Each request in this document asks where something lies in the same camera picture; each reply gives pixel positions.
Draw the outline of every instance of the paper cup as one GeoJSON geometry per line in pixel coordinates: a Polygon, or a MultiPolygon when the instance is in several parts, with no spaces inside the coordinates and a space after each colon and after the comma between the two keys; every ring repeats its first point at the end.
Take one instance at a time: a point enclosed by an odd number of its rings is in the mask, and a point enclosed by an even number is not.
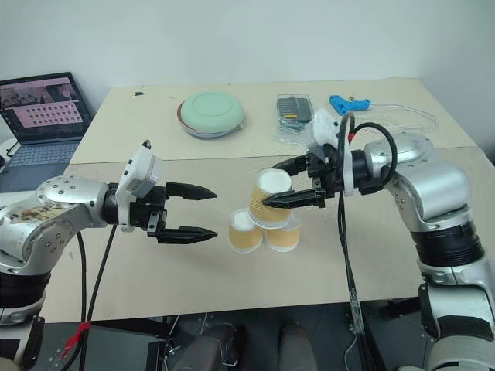
{"type": "Polygon", "coordinates": [[[230,215],[229,244],[238,253],[247,254],[263,242],[263,231],[251,221],[248,209],[237,209],[230,215]]]}
{"type": "Polygon", "coordinates": [[[301,221],[294,214],[288,224],[279,230],[266,231],[266,243],[279,253],[287,253],[294,250],[299,243],[301,233],[301,221]]]}
{"type": "Polygon", "coordinates": [[[291,188],[291,177],[284,170],[277,168],[262,170],[256,178],[249,204],[249,217],[253,223],[266,230],[286,226],[292,215],[291,210],[265,206],[263,200],[274,193],[286,192],[291,188]]]}

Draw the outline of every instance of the white wall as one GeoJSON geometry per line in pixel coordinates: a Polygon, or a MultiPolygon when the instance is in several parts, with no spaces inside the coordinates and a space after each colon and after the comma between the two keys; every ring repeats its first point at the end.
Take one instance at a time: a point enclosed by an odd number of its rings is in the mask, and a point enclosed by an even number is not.
{"type": "Polygon", "coordinates": [[[490,93],[480,69],[494,61],[490,0],[0,0],[0,7],[0,78],[70,70],[93,112],[110,86],[398,75],[423,77],[480,145],[495,143],[486,112],[468,121],[459,104],[490,93]],[[480,94],[463,96],[473,91],[480,94]]]}

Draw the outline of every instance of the green lid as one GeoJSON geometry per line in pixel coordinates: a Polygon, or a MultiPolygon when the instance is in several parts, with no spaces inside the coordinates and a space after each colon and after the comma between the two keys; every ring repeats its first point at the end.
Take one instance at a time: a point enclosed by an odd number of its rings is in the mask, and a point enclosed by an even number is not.
{"type": "Polygon", "coordinates": [[[230,131],[244,119],[239,101],[223,91],[203,91],[187,98],[181,109],[184,123],[206,133],[230,131]]]}

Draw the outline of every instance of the table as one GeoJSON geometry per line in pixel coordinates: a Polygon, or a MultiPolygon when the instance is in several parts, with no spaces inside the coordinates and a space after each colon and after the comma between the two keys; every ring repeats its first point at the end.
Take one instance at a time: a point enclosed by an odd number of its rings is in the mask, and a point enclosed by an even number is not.
{"type": "MultiPolygon", "coordinates": [[[[246,83],[216,86],[114,87],[98,111],[66,173],[117,182],[125,162],[146,138],[162,158],[162,179],[206,186],[216,199],[171,199],[169,227],[202,226],[219,236],[193,245],[158,245],[145,232],[117,232],[98,292],[94,320],[174,315],[204,311],[307,305],[347,301],[343,255],[336,228],[336,200],[324,210],[296,210],[302,219],[299,246],[288,254],[266,245],[238,254],[227,243],[228,216],[248,204],[255,174],[302,148],[272,141],[276,132],[276,95],[309,94],[313,107],[327,105],[330,94],[354,95],[380,103],[406,104],[430,111],[439,120],[425,133],[439,156],[455,162],[472,183],[473,212],[485,248],[495,238],[490,185],[495,172],[483,152],[415,79],[314,83],[246,83]],[[179,126],[176,108],[197,91],[224,90],[242,103],[245,127],[224,138],[200,140],[179,126]],[[135,96],[140,91],[144,95],[135,96]]],[[[418,117],[401,112],[394,119],[410,124],[418,117]]],[[[363,132],[353,141],[362,148],[379,138],[363,132]]],[[[310,187],[306,175],[295,188],[310,187]]],[[[416,296],[421,283],[413,241],[386,191],[346,201],[350,258],[363,300],[416,296]]],[[[92,288],[109,228],[85,230],[88,287],[92,288]]],[[[53,269],[42,315],[48,322],[77,321],[80,313],[80,255],[71,240],[53,269]]]]}
{"type": "MultiPolygon", "coordinates": [[[[315,111],[329,107],[330,94],[421,108],[438,119],[437,128],[427,133],[437,148],[475,145],[416,79],[395,77],[311,83],[112,87],[70,163],[126,162],[134,154],[135,147],[145,139],[152,141],[155,155],[164,160],[301,154],[304,152],[301,148],[272,140],[277,131],[277,95],[292,93],[308,94],[315,111]],[[187,97],[202,90],[222,90],[233,94],[246,114],[244,129],[214,140],[188,135],[179,126],[177,107],[187,97]],[[136,92],[145,95],[135,96],[136,92]]],[[[386,115],[402,124],[425,120],[416,114],[400,111],[387,112],[386,115]]],[[[356,137],[354,145],[362,148],[376,138],[379,136],[365,132],[356,137]]]]}
{"type": "MultiPolygon", "coordinates": [[[[493,253],[492,165],[477,147],[441,149],[439,156],[456,163],[469,176],[475,223],[486,250],[493,253]]],[[[167,179],[198,183],[218,196],[201,202],[170,199],[168,225],[203,226],[216,230],[219,236],[193,245],[158,245],[141,230],[118,231],[94,319],[346,301],[335,199],[329,200],[324,210],[296,210],[302,218],[302,238],[291,253],[276,253],[263,245],[254,253],[238,254],[227,244],[228,215],[247,205],[254,175],[284,158],[189,160],[186,168],[183,162],[163,162],[167,179]]],[[[67,171],[110,182],[119,179],[123,167],[124,163],[71,165],[67,171]]],[[[295,177],[296,188],[308,185],[307,178],[295,177]]],[[[346,209],[350,258],[360,298],[416,296],[421,283],[417,254],[393,198],[386,191],[355,195],[347,198],[346,209]]],[[[109,232],[109,228],[83,232],[89,288],[94,284],[109,232]]],[[[73,239],[47,286],[42,315],[48,322],[78,320],[79,272],[79,250],[73,239]]]]}

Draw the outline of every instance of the black cable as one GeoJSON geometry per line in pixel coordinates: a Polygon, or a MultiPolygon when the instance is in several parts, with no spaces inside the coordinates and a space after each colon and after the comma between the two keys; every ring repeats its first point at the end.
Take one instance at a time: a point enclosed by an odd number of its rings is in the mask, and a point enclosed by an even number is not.
{"type": "MultiPolygon", "coordinates": [[[[86,321],[86,301],[87,301],[87,286],[86,286],[86,249],[84,248],[83,235],[80,232],[77,232],[77,242],[79,243],[79,251],[80,251],[80,269],[81,269],[81,309],[80,309],[80,321],[86,321]]],[[[67,371],[69,367],[72,366],[74,361],[76,360],[79,352],[81,350],[82,343],[79,341],[75,350],[70,356],[67,363],[63,366],[61,371],[67,371]]]]}
{"type": "MultiPolygon", "coordinates": [[[[86,321],[90,321],[93,317],[94,303],[96,302],[96,295],[98,293],[98,288],[100,287],[101,277],[103,276],[103,271],[105,269],[105,265],[108,259],[108,253],[110,253],[111,243],[114,240],[115,230],[117,226],[114,225],[111,228],[110,236],[108,237],[107,247],[105,248],[105,252],[103,254],[103,259],[101,259],[100,270],[98,271],[98,276],[96,277],[96,282],[94,283],[93,293],[91,294],[90,307],[87,310],[86,321]]],[[[89,330],[83,331],[81,340],[79,343],[81,344],[80,350],[80,360],[79,360],[79,371],[83,371],[86,365],[86,351],[87,351],[87,338],[89,336],[89,330]]]]}
{"type": "Polygon", "coordinates": [[[72,364],[74,363],[74,361],[76,360],[77,356],[80,353],[80,349],[81,349],[82,345],[83,345],[82,342],[77,343],[77,346],[76,346],[74,352],[72,353],[72,356],[70,356],[69,360],[67,361],[67,363],[65,365],[63,365],[63,367],[60,371],[67,371],[69,369],[69,367],[72,366],[72,364]]]}
{"type": "Polygon", "coordinates": [[[421,362],[421,368],[424,369],[425,368],[425,360],[426,360],[426,351],[428,350],[428,338],[426,338],[426,341],[425,341],[425,350],[423,351],[423,360],[421,362]]]}
{"type": "Polygon", "coordinates": [[[353,134],[356,134],[359,130],[364,128],[373,128],[378,130],[380,133],[382,133],[385,136],[385,138],[388,141],[388,144],[390,145],[390,149],[392,152],[392,163],[390,165],[390,168],[388,169],[387,176],[385,176],[383,180],[383,185],[385,186],[387,183],[389,183],[392,180],[392,176],[394,176],[395,169],[397,168],[397,160],[398,160],[397,145],[395,144],[394,137],[392,137],[390,132],[383,126],[379,124],[375,124],[374,122],[365,122],[363,124],[360,124],[351,132],[353,134]]]}
{"type": "Polygon", "coordinates": [[[81,269],[81,305],[80,305],[80,321],[86,321],[86,300],[87,300],[87,289],[86,289],[86,250],[84,248],[83,235],[77,232],[77,242],[79,242],[80,250],[80,269],[81,269]]]}
{"type": "MultiPolygon", "coordinates": [[[[337,176],[338,179],[343,182],[343,161],[344,161],[344,145],[347,140],[347,122],[350,121],[350,133],[354,134],[359,129],[354,127],[355,120],[352,113],[346,114],[340,122],[339,137],[337,144],[337,176]]],[[[349,290],[349,299],[353,300],[353,294],[357,296],[356,282],[354,280],[353,270],[350,265],[349,250],[347,246],[347,225],[346,225],[346,208],[344,201],[343,190],[339,192],[339,205],[337,210],[337,226],[339,229],[340,244],[342,245],[342,251],[344,255],[344,262],[346,265],[346,278],[347,287],[349,290]]],[[[366,336],[364,333],[357,333],[357,344],[360,353],[361,367],[363,370],[368,371],[374,369],[374,364],[370,350],[367,344],[366,336]]]]}
{"type": "Polygon", "coordinates": [[[10,151],[19,143],[19,141],[17,141],[16,143],[14,143],[14,145],[9,148],[7,151],[6,151],[6,155],[7,157],[12,157],[13,155],[10,154],[10,151]]]}
{"type": "Polygon", "coordinates": [[[343,181],[343,157],[345,152],[345,140],[347,131],[347,121],[350,121],[350,133],[354,130],[355,118],[352,112],[348,112],[340,120],[339,137],[337,143],[337,176],[338,181],[343,181]]]}

